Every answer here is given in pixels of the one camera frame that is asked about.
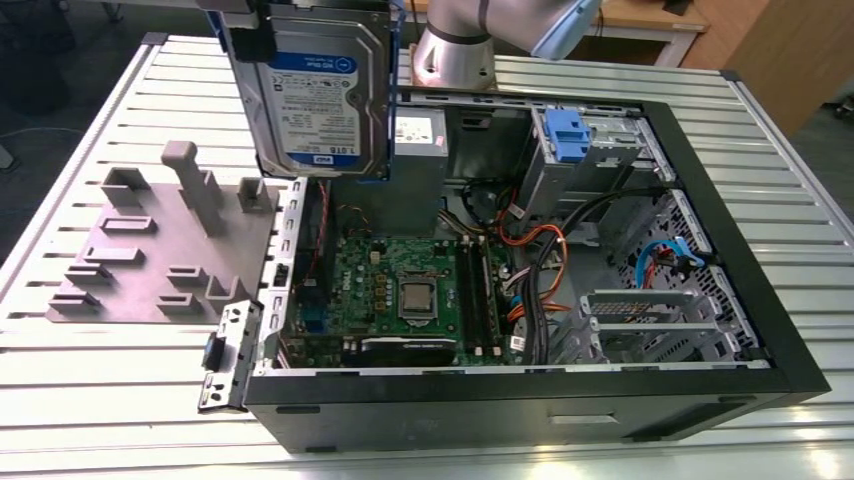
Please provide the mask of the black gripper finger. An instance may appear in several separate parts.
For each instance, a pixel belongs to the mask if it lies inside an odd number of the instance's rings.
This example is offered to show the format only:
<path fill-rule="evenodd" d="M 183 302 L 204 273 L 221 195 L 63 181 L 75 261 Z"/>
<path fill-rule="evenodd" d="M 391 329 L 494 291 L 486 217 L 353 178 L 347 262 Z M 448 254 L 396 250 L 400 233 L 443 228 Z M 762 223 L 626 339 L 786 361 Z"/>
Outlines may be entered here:
<path fill-rule="evenodd" d="M 233 57 L 237 61 L 271 61 L 276 54 L 275 34 L 268 28 L 229 30 Z"/>

